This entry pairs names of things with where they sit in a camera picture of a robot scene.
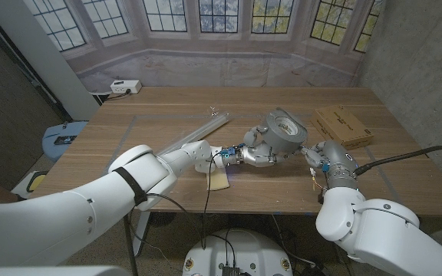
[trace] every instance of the clear plastic tube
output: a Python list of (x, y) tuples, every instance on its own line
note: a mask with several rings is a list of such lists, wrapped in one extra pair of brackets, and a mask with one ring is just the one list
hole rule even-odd
[(178, 150), (186, 143), (191, 143), (200, 140), (201, 138), (207, 136), (208, 134), (212, 133), (214, 130), (217, 130), (219, 127), (221, 127), (223, 124), (228, 123), (228, 121), (231, 120), (228, 112), (222, 112), (215, 115), (211, 121), (204, 124), (197, 130), (194, 130), (191, 134), (185, 136), (184, 138), (176, 141), (172, 145), (168, 146), (167, 148), (160, 151), (157, 155), (162, 156), (164, 154), (167, 154), (169, 152), (172, 152), (174, 150)]

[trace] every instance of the power strip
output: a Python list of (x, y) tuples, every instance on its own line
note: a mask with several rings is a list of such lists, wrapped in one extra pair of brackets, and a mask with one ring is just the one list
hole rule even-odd
[(130, 89), (131, 94), (137, 94), (142, 88), (142, 85), (138, 80), (115, 80), (110, 85), (110, 88), (114, 94), (124, 94), (127, 89)]

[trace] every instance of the brown cardboard box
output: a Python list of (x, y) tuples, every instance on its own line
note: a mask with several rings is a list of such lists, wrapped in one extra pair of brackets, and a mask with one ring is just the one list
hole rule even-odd
[(373, 133), (341, 106), (315, 109), (311, 122), (327, 140), (338, 141), (345, 149), (367, 146)]

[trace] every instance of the gray roll of tape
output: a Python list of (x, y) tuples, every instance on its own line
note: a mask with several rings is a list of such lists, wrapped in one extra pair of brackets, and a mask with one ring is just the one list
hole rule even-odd
[(308, 137), (308, 131), (293, 115), (278, 108), (266, 117), (263, 126), (267, 131), (262, 133), (264, 141), (272, 147), (272, 153), (292, 153), (297, 150)]

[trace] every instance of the window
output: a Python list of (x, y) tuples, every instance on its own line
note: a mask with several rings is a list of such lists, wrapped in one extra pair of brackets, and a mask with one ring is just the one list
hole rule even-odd
[(254, 0), (253, 34), (286, 34), (291, 18), (292, 0)]
[(199, 0), (201, 32), (238, 32), (239, 0)]
[(368, 42), (371, 39), (371, 34), (380, 15), (381, 6), (383, 5), (383, 0), (374, 0), (371, 10), (369, 11), (368, 19), (362, 28), (361, 35), (359, 35), (358, 43), (356, 44), (355, 50), (365, 53), (368, 48)]
[(117, 0), (81, 0), (101, 38), (127, 33)]
[(151, 31), (187, 31), (183, 0), (143, 0)]
[(313, 23), (312, 38), (340, 45), (356, 0), (322, 0)]
[(59, 51), (85, 44), (63, 0), (25, 0), (25, 4)]

